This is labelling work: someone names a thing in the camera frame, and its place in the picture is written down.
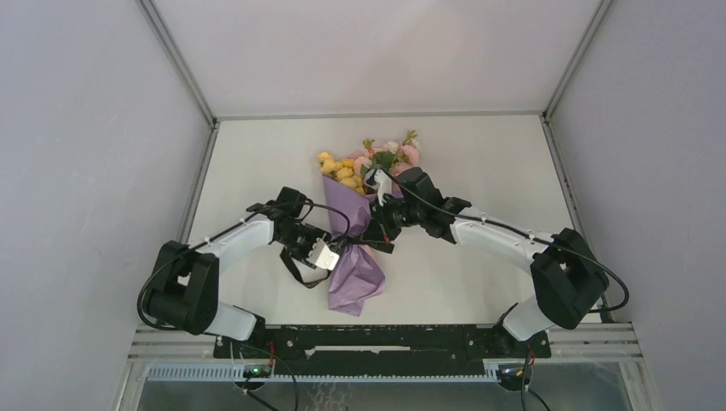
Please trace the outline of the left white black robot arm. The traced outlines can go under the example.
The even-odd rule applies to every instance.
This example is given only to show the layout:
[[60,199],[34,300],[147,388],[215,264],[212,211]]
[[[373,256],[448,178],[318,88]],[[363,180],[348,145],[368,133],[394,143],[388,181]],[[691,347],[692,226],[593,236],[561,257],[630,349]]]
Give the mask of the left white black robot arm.
[[283,265],[295,281],[311,288],[325,280],[340,255],[330,232],[304,223],[316,207],[301,192],[284,187],[276,199],[250,205],[239,222],[197,245],[164,243],[137,296],[140,319],[160,331],[234,339],[248,357],[262,354],[268,336],[256,325],[263,319],[221,302],[220,277],[255,249],[278,243]]

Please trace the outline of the aluminium frame rail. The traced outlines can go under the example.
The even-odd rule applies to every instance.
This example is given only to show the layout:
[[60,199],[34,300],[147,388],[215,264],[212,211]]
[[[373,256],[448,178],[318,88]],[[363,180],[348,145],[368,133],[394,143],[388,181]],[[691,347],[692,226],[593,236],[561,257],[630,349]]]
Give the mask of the aluminium frame rail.
[[[641,362],[643,354],[631,324],[586,323],[567,331],[547,332],[550,355],[538,354],[538,363]],[[222,363],[213,356],[217,339],[192,336],[183,331],[157,331],[140,327],[128,352],[128,363]]]

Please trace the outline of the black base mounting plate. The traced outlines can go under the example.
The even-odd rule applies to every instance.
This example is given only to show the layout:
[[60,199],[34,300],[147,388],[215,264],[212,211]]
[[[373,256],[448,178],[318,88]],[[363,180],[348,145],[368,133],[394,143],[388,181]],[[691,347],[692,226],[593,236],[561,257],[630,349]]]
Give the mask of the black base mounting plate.
[[405,376],[472,371],[485,360],[522,362],[527,354],[550,355],[543,331],[519,342],[484,325],[268,325],[246,342],[224,337],[217,359],[261,360],[289,374],[363,372]]

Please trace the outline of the purple pink wrapping paper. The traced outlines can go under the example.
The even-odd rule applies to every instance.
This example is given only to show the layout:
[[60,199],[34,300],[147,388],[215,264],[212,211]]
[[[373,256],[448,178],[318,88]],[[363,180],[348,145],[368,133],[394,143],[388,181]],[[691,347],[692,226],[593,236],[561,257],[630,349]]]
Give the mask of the purple pink wrapping paper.
[[[369,202],[374,197],[361,195],[329,177],[323,178],[323,187],[325,204],[333,209],[329,212],[333,234],[363,234],[371,220]],[[383,293],[386,277],[368,246],[346,245],[339,255],[330,277],[328,308],[358,317],[366,300]]]

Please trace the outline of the fake flower bouquet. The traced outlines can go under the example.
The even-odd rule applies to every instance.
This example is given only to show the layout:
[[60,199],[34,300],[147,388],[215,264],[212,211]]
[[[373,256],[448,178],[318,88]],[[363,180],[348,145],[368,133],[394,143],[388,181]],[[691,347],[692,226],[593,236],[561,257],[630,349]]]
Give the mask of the fake flower bouquet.
[[402,141],[388,141],[376,146],[374,139],[362,142],[363,148],[347,158],[336,159],[328,152],[316,156],[323,177],[351,188],[358,194],[370,194],[372,188],[364,187],[365,175],[382,168],[393,176],[416,167],[420,163],[418,133],[409,130]]

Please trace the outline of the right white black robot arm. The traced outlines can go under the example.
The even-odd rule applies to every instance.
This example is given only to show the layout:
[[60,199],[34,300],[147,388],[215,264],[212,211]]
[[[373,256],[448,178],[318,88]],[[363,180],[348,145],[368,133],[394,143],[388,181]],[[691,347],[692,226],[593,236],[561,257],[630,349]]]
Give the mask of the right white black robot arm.
[[576,328],[609,287],[609,269],[572,229],[548,234],[490,217],[467,200],[443,196],[419,167],[399,176],[376,168],[363,182],[376,197],[361,243],[393,253],[403,229],[421,227],[432,238],[481,247],[530,275],[534,295],[514,304],[496,324],[496,348],[504,355],[518,355],[530,338],[554,326]]

